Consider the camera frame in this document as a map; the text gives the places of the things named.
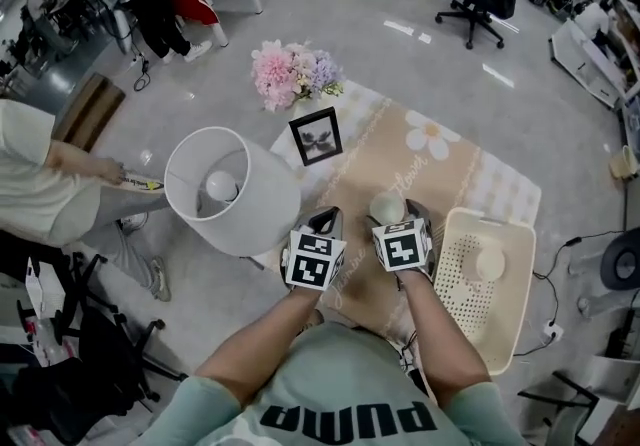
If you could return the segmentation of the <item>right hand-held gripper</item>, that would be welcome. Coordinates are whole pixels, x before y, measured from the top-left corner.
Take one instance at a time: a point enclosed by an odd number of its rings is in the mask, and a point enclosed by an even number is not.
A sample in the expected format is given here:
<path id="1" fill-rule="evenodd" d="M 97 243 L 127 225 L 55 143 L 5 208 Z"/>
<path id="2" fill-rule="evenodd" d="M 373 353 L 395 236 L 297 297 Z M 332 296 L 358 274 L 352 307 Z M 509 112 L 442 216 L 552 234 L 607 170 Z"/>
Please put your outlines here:
<path id="1" fill-rule="evenodd" d="M 412 199 L 405 200 L 405 207 L 407 220 L 395 224 L 384 224 L 372 215 L 365 216 L 377 259 L 387 272 L 415 271 L 433 283 L 436 253 L 429 210 Z"/>

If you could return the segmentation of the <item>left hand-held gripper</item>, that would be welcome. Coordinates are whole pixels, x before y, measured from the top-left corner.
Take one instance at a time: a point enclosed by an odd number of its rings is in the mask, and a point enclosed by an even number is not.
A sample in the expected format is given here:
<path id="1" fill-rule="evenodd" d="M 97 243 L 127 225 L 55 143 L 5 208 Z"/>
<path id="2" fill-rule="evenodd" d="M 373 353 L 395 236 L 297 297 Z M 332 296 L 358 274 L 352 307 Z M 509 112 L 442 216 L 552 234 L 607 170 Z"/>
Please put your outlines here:
<path id="1" fill-rule="evenodd" d="M 336 206 L 317 208 L 307 221 L 314 234 L 290 233 L 281 255 L 281 272 L 288 287 L 328 289 L 344 264 L 347 243 L 342 240 L 343 218 Z"/>

